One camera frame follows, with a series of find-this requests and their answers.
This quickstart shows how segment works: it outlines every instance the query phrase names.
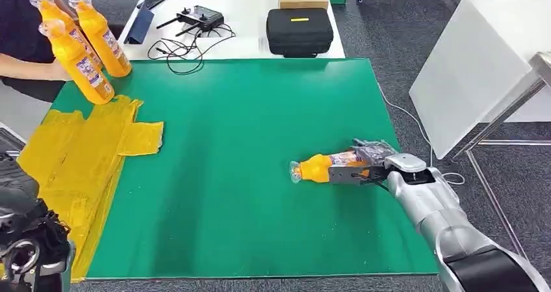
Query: orange bottle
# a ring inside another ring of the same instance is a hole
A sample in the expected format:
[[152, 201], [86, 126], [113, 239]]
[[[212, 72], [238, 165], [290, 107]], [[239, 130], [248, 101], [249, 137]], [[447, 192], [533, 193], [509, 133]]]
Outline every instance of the orange bottle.
[[294, 183], [308, 179], [317, 183], [329, 182], [329, 167], [332, 165], [366, 166], [367, 163], [354, 152], [347, 151], [331, 155], [316, 154], [304, 162], [290, 163], [291, 180]]
[[88, 101], [102, 105], [115, 96], [113, 87], [92, 62], [84, 47], [66, 33], [63, 21], [46, 20], [40, 24], [38, 30], [48, 37], [54, 56]]
[[54, 0], [30, 0], [30, 2], [33, 6], [38, 8], [38, 11], [40, 11], [42, 21], [55, 19], [63, 21], [67, 34], [79, 41], [92, 58], [92, 61], [98, 66], [99, 69], [102, 68], [99, 56], [92, 48], [92, 45], [90, 45], [90, 43], [86, 40], [79, 27], [75, 24], [73, 18], [71, 18], [63, 10], [59, 9]]
[[107, 20], [92, 6], [92, 0], [69, 0], [79, 15], [84, 33], [92, 43], [107, 72], [114, 77], [124, 77], [132, 70], [132, 65], [109, 30]]

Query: white table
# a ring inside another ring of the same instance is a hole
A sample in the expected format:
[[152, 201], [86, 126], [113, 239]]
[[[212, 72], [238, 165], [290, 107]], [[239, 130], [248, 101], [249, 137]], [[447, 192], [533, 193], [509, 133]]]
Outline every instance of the white table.
[[[266, 17], [268, 11], [279, 8], [277, 0], [165, 0], [152, 12], [155, 14], [153, 22], [149, 27], [146, 39], [143, 44], [132, 45], [123, 44], [128, 35], [128, 31], [134, 22], [138, 9], [130, 16], [125, 29], [119, 37], [119, 44], [130, 60], [148, 60], [147, 51], [160, 38], [169, 38], [178, 40], [185, 44], [191, 44], [193, 36], [184, 34], [180, 37], [174, 37], [178, 32], [186, 27], [184, 23], [175, 22], [161, 29], [156, 29], [158, 25], [176, 17], [176, 13], [184, 8], [191, 8], [195, 5], [207, 7], [219, 11], [224, 15], [225, 23], [228, 24], [236, 33], [236, 37], [221, 42], [210, 49], [204, 56], [204, 59], [272, 59], [283, 58], [280, 55], [273, 55], [268, 48], [266, 38]], [[344, 58], [344, 50], [340, 41], [339, 30], [335, 22], [335, 16], [331, 5], [327, 10], [331, 25], [333, 26], [334, 39], [331, 48], [327, 53], [318, 55], [319, 58]], [[222, 38], [229, 36], [229, 32], [218, 30]], [[202, 50], [221, 40], [216, 33], [211, 33], [210, 38], [199, 38], [198, 47]], [[194, 50], [187, 57], [193, 59], [199, 53]], [[156, 50], [151, 51], [152, 57], [162, 55]]]
[[[536, 81], [529, 61], [551, 51], [550, 9], [551, 0], [461, 0], [409, 91], [439, 159]], [[551, 122], [551, 88], [506, 122]]]

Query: black pouch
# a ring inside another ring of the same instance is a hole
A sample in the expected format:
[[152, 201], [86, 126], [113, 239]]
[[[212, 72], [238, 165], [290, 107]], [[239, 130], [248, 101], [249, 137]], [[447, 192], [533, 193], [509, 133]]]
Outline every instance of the black pouch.
[[323, 8], [272, 9], [266, 20], [266, 35], [275, 55], [316, 57], [329, 50], [333, 28]]

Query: green mat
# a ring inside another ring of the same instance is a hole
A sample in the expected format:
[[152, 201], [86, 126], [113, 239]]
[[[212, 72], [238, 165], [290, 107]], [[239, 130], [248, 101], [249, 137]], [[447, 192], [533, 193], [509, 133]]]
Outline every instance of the green mat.
[[[126, 160], [88, 278], [436, 272], [383, 189], [289, 177], [291, 160], [354, 137], [398, 148], [368, 60], [211, 60], [186, 76], [133, 66], [112, 84], [145, 101], [137, 121], [166, 122], [163, 145]], [[53, 108], [92, 106], [66, 85]]]

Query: yellow cloth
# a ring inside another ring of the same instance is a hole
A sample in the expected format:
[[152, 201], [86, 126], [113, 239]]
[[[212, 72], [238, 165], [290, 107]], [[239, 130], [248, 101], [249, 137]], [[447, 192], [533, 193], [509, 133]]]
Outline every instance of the yellow cloth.
[[18, 162], [40, 184], [39, 197], [70, 228], [77, 246], [72, 280], [83, 280], [96, 251], [124, 155], [157, 153], [163, 123], [134, 123], [139, 100], [118, 96], [82, 113], [50, 110]]

